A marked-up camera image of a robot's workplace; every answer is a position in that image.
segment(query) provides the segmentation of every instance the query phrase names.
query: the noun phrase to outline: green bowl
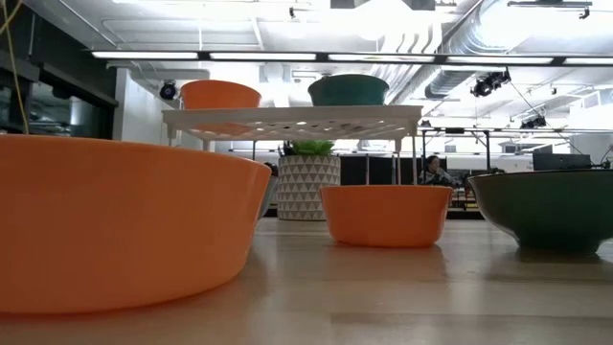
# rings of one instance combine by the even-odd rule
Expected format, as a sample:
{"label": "green bowl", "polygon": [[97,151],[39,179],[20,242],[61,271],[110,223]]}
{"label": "green bowl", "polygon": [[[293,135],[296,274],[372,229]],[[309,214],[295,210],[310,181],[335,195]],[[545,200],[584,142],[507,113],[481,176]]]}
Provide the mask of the green bowl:
{"label": "green bowl", "polygon": [[593,253],[613,238],[613,170],[472,177],[483,216],[522,248]]}
{"label": "green bowl", "polygon": [[313,105],[383,105],[390,89],[387,82],[372,76],[324,77],[308,88]]}

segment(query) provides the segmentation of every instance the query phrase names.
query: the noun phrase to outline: spotlight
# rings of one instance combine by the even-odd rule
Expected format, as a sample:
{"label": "spotlight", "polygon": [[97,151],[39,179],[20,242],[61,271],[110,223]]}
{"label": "spotlight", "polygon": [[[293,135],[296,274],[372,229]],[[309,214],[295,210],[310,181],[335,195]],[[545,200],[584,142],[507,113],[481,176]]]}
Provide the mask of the spotlight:
{"label": "spotlight", "polygon": [[586,7],[585,9],[583,9],[583,13],[579,15],[579,19],[586,19],[588,16],[590,16],[590,14],[590,8]]}
{"label": "spotlight", "polygon": [[172,101],[176,98],[179,92],[176,89],[176,81],[175,80],[165,80],[164,86],[160,89],[160,97],[163,100]]}
{"label": "spotlight", "polygon": [[520,129],[534,129],[534,128],[546,127],[546,126],[547,126],[547,121],[545,120],[545,117],[538,115],[534,119],[530,121],[526,121],[525,123],[522,123],[519,128]]}
{"label": "spotlight", "polygon": [[502,87],[503,84],[511,81],[509,68],[505,72],[491,72],[485,77],[477,79],[477,83],[470,90],[474,97],[487,97],[493,91]]}

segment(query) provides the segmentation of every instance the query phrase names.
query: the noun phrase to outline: table surface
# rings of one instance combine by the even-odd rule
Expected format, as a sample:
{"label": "table surface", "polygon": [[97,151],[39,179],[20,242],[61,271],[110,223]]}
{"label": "table surface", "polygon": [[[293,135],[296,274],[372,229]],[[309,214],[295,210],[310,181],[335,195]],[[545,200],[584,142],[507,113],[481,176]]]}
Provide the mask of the table surface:
{"label": "table surface", "polygon": [[608,345],[613,243],[598,254],[521,253],[485,221],[450,220],[437,246],[406,250],[265,218],[231,283],[135,310],[2,315],[0,344]]}

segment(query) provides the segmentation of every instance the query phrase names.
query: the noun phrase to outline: fluorescent light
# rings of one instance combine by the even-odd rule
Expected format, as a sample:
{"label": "fluorescent light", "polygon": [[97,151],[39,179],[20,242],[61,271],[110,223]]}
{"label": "fluorescent light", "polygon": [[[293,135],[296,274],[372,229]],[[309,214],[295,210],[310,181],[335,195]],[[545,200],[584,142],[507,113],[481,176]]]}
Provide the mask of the fluorescent light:
{"label": "fluorescent light", "polygon": [[613,64],[613,57],[568,57],[564,64],[610,65]]}
{"label": "fluorescent light", "polygon": [[548,4],[545,1],[510,1],[507,3],[509,7],[527,7],[527,8],[556,8],[556,9],[585,9],[593,6],[591,1],[550,1]]}
{"label": "fluorescent light", "polygon": [[193,4],[190,0],[113,0],[115,4],[159,4],[159,5],[182,5]]}
{"label": "fluorescent light", "polygon": [[429,56],[402,56],[402,55],[381,55],[381,54],[330,54],[331,61],[368,61],[368,62],[415,62],[426,63],[434,61],[434,57]]}
{"label": "fluorescent light", "polygon": [[444,65],[441,66],[444,71],[478,71],[478,72],[505,72],[505,67],[499,66],[460,66],[460,65]]}
{"label": "fluorescent light", "polygon": [[549,64],[553,60],[552,57],[448,57],[446,62],[449,63],[491,63],[491,64]]}
{"label": "fluorescent light", "polygon": [[198,53],[194,52],[92,52],[95,58],[111,59],[198,59]]}
{"label": "fluorescent light", "polygon": [[311,53],[211,53],[211,59],[314,61]]}

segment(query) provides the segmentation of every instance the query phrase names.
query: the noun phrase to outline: succulent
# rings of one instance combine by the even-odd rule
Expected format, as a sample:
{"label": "succulent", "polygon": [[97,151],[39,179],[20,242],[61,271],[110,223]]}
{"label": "succulent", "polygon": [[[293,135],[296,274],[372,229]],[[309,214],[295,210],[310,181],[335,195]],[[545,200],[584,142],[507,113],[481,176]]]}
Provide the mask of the succulent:
{"label": "succulent", "polygon": [[279,148],[281,157],[287,155],[332,155],[334,142],[331,140],[305,140],[305,141],[285,141],[283,148]]}

